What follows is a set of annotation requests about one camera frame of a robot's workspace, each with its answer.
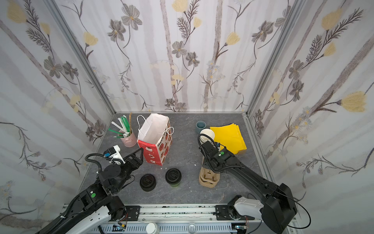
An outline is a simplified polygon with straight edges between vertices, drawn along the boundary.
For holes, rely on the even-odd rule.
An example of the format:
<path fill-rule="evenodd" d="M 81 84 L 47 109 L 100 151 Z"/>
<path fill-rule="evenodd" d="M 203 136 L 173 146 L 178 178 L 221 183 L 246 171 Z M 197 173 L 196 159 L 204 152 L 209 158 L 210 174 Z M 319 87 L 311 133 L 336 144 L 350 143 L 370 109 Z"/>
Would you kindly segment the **red white paper bag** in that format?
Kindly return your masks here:
<path fill-rule="evenodd" d="M 147 118 L 139 115 L 136 119 L 137 143 L 143 149 L 146 162 L 162 166 L 170 151 L 174 133 L 169 117 L 152 113 Z"/>

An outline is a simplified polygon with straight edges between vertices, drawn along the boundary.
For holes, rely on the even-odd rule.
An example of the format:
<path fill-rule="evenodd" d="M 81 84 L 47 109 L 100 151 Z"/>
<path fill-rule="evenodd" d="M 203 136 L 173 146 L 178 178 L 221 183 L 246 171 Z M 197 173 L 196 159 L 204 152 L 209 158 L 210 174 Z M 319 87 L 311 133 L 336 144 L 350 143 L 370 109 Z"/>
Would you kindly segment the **black cup lid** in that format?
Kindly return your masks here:
<path fill-rule="evenodd" d="M 172 183 L 178 183 L 182 179 L 181 172 L 176 168 L 169 169 L 165 174 L 165 180 L 170 185 Z"/>

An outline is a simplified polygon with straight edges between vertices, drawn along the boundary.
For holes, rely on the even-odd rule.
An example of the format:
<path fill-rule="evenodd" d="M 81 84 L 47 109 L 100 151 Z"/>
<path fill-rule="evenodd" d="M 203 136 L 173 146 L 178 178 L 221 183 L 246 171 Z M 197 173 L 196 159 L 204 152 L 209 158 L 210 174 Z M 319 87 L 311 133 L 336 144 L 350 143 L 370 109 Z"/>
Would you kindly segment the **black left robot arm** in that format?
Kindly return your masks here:
<path fill-rule="evenodd" d="M 123 218 L 128 212 L 117 194 L 127 186 L 132 172 L 143 164 L 143 152 L 139 148 L 124 158 L 111 158 L 111 164 L 106 168 L 94 159 L 105 158 L 103 154 L 88 154 L 85 160 L 98 166 L 96 181 L 76 195 L 64 212 L 37 233 L 86 234 L 100 224 Z"/>

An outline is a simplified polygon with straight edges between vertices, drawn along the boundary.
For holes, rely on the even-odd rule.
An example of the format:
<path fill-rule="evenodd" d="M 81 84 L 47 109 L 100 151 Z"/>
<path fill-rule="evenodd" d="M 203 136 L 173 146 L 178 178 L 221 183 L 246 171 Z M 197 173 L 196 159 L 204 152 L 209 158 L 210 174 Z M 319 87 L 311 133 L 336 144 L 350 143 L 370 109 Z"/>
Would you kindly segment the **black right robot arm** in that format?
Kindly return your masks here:
<path fill-rule="evenodd" d="M 245 188 L 255 194 L 254 199 L 237 195 L 228 203 L 226 214 L 230 219 L 243 216 L 263 221 L 269 229 L 281 234 L 289 227 L 298 213 L 299 203 L 294 200 L 291 189 L 285 185 L 277 185 L 245 166 L 227 148 L 220 149 L 217 143 L 206 134 L 206 142 L 198 141 L 199 150 L 204 157 L 203 167 L 216 174 L 227 173 L 236 178 Z"/>

